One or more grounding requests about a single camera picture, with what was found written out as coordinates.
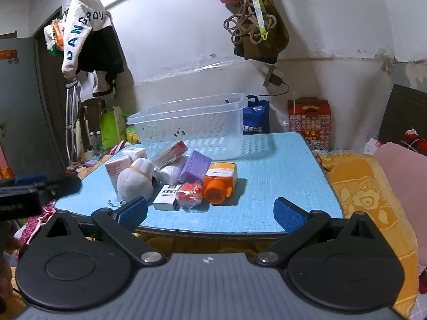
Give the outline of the person's left hand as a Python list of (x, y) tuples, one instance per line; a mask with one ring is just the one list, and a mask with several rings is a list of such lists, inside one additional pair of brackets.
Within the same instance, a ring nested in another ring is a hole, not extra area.
[(1, 276), (0, 276), (0, 296), (3, 301), (8, 299), (13, 293), (13, 286), (11, 284), (11, 266), (9, 261), (4, 257), (5, 251), (20, 250), (21, 245), (16, 238), (11, 235), (5, 240), (4, 248), (1, 250)]

